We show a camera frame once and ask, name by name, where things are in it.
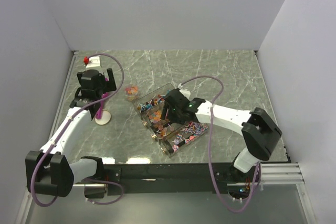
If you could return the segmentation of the clear plastic jar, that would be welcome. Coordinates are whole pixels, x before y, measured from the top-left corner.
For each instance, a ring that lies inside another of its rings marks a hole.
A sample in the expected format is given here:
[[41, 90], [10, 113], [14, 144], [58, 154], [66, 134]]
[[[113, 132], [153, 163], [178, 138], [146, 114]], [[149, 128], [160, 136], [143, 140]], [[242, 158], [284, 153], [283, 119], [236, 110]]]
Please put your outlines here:
[[124, 88], [125, 99], [129, 102], [133, 102], [139, 98], [139, 87], [134, 84], [130, 84]]

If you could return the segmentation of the clear compartment candy box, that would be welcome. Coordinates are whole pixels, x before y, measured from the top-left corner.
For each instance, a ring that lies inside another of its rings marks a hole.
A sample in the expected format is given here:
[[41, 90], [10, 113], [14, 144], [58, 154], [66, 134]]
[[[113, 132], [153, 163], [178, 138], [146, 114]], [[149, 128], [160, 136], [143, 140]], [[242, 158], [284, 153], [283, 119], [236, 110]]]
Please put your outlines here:
[[173, 88], [173, 85], [167, 83], [132, 102], [143, 125], [151, 131], [153, 140], [159, 143], [168, 157], [196, 142], [209, 128], [204, 123], [189, 122], [181, 125], [161, 119], [164, 96]]

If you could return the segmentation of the magenta plastic scoop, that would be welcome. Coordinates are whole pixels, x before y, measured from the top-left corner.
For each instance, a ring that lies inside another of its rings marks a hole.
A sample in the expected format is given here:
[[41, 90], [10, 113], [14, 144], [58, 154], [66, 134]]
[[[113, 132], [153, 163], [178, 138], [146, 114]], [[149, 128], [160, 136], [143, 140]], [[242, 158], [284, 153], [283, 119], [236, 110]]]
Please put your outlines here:
[[99, 110], [97, 111], [96, 116], [95, 116], [95, 119], [97, 119], [97, 120], [100, 120], [100, 119], [102, 118], [102, 111], [103, 111], [103, 108], [104, 108], [104, 100], [105, 100], [105, 98], [108, 97], [108, 95], [109, 95], [109, 92], [105, 92], [105, 93], [102, 95], [102, 100], [103, 100], [103, 101], [100, 102], [100, 108], [99, 108]]

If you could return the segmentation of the white gold jar lid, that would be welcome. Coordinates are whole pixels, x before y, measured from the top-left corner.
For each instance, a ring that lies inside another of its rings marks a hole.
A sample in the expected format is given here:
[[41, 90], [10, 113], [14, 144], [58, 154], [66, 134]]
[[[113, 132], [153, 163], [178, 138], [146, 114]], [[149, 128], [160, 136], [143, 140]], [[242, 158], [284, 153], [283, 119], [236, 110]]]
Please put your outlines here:
[[100, 110], [94, 120], [98, 125], [106, 125], [111, 120], [111, 113], [107, 110]]

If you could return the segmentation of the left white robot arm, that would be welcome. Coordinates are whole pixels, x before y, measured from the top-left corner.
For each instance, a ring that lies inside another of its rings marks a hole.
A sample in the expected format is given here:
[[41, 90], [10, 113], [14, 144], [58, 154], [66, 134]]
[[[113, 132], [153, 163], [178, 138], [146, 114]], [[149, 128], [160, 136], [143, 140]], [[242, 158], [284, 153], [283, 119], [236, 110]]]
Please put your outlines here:
[[111, 68], [107, 74], [96, 69], [77, 73], [79, 88], [71, 101], [66, 118], [50, 140], [38, 151], [30, 151], [25, 158], [28, 191], [55, 197], [66, 197], [75, 183], [88, 178], [93, 183], [104, 179], [101, 158], [85, 156], [69, 164], [67, 155], [79, 135], [94, 119], [101, 107], [103, 95], [116, 91]]

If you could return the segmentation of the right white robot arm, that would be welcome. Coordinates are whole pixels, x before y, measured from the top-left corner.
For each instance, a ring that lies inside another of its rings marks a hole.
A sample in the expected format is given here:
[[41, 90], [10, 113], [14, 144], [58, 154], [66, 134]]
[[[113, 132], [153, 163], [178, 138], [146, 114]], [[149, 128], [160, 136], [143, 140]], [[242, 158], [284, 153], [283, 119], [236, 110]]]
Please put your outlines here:
[[282, 137], [282, 131], [264, 109], [236, 110], [201, 98], [190, 101], [180, 89], [173, 89], [164, 97], [161, 118], [178, 124], [216, 125], [241, 135], [246, 147], [224, 174], [230, 182], [243, 181], [258, 162], [268, 161]]

